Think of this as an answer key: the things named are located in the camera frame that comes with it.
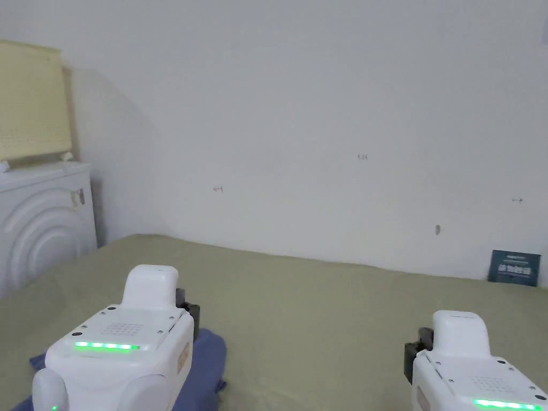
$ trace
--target white washing machine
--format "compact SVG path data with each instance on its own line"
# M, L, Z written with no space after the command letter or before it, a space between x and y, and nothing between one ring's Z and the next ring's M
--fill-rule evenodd
M97 248L89 172L66 162L0 173L0 298Z

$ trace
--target white wall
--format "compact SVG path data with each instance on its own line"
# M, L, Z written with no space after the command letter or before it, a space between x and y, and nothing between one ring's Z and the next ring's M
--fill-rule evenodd
M483 278L492 249L548 254L547 16L543 0L3 0L0 37L63 50L107 241Z

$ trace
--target dark blue sign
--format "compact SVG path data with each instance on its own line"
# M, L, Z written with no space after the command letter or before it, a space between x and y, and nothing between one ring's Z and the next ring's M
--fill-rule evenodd
M539 281L539 254L493 250L489 281L536 287Z

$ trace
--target orange label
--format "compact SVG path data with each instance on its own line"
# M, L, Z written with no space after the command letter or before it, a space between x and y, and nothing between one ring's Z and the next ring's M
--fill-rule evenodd
M185 366L186 359L189 357L190 344L186 343L185 348L181 351L179 359L177 360L177 374L179 374L182 368Z

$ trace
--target beige basket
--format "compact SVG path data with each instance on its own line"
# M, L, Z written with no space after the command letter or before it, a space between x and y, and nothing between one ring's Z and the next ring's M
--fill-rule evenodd
M0 161L70 149L61 53L0 40Z

